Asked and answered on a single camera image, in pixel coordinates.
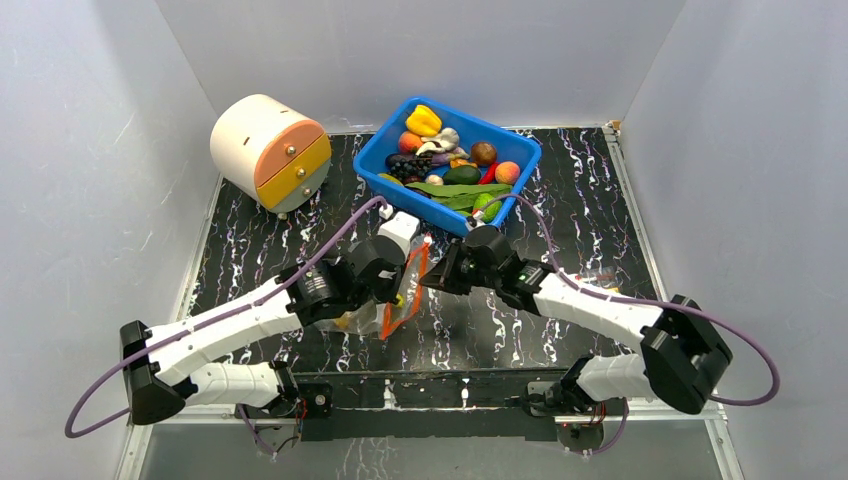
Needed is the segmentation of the light green toy fruit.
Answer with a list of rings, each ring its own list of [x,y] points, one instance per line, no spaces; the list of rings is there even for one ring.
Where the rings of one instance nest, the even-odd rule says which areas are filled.
[[[476,209],[486,210],[491,217],[490,222],[492,222],[498,215],[502,204],[503,202],[496,200],[494,195],[482,193],[475,199],[472,212]]]

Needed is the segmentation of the clear orange zip bag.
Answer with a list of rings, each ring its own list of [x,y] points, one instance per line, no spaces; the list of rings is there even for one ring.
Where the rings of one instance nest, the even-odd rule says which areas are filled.
[[[397,293],[397,295],[400,294],[405,300],[405,306],[402,309],[396,309],[392,312],[389,325],[384,326],[382,331],[359,336],[377,336],[380,340],[386,340],[400,326],[417,315],[422,306],[424,296],[424,287],[419,285],[419,278],[425,273],[425,270],[428,267],[432,243],[433,239],[429,233],[425,233],[423,236],[415,238],[412,242],[411,252],[406,263],[404,276],[400,282]],[[316,323],[316,328],[322,332],[346,333],[340,331],[333,325],[333,321],[335,319],[318,321]]]

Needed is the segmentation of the yellow toy banana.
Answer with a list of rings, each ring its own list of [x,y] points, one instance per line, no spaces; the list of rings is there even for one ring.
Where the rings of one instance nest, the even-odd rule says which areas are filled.
[[[405,300],[398,294],[393,301],[388,303],[377,303],[368,300],[364,305],[354,311],[345,312],[333,321],[333,325],[340,331],[354,333],[357,335],[368,335],[382,331],[391,321],[392,312],[402,309]]]

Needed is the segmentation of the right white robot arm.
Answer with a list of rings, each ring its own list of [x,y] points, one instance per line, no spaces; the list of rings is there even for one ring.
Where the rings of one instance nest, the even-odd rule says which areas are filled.
[[[511,308],[576,324],[629,348],[615,357],[583,356],[555,382],[528,383],[508,402],[532,416],[587,414],[606,400],[633,397],[698,414],[733,359],[699,310],[656,306],[580,282],[521,257],[492,226],[453,241],[420,283],[455,295],[487,288]]]

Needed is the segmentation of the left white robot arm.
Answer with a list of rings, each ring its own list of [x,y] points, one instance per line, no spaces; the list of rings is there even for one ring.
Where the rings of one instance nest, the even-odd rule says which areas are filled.
[[[128,365],[123,379],[135,425],[169,419],[184,408],[243,404],[275,416],[294,411],[299,391],[269,363],[226,365],[239,346],[309,326],[367,334],[377,306],[396,300],[412,242],[379,234],[344,254],[330,253],[287,289],[290,267],[257,289],[182,322],[149,327],[140,321],[119,330]]]

